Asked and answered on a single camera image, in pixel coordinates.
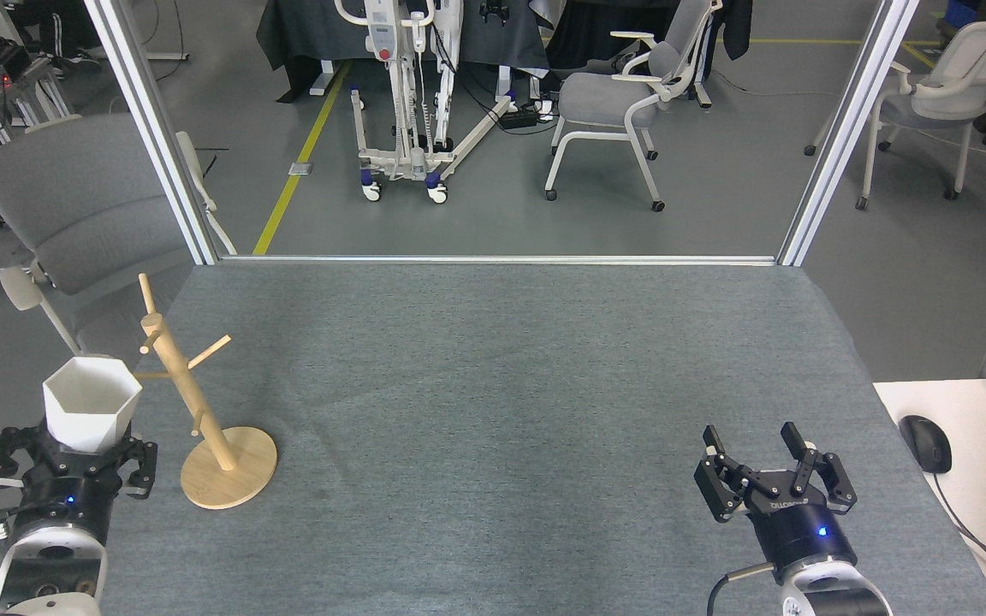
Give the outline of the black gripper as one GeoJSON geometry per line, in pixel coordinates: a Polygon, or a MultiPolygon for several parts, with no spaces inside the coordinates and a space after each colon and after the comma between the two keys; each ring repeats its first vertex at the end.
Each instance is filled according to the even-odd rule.
{"type": "MultiPolygon", "coordinates": [[[[786,422],[780,436],[797,461],[789,492],[805,496],[811,476],[816,473],[824,483],[825,496],[809,495],[797,500],[771,500],[762,495],[748,499],[748,518],[772,565],[774,576],[784,576],[797,564],[816,564],[827,559],[857,564],[857,555],[837,516],[847,514],[857,503],[849,476],[837,453],[819,451],[799,433],[794,422],[786,422]]],[[[719,523],[727,522],[744,502],[748,491],[763,491],[762,473],[732,460],[724,451],[713,425],[702,433],[704,456],[695,470],[695,481],[711,515],[719,523]]]]}
{"type": "Polygon", "coordinates": [[[16,537],[31,531],[72,525],[83,529],[102,545],[107,542],[113,500],[122,489],[129,498],[148,499],[157,473],[159,446],[154,441],[124,436],[99,456],[99,473],[94,477],[58,477],[52,467],[57,441],[46,425],[17,429],[9,426],[0,434],[0,490],[22,490],[16,514],[16,537]],[[32,468],[16,479],[19,464],[15,452],[23,449],[32,468]],[[136,463],[124,488],[120,470],[136,463]]]}

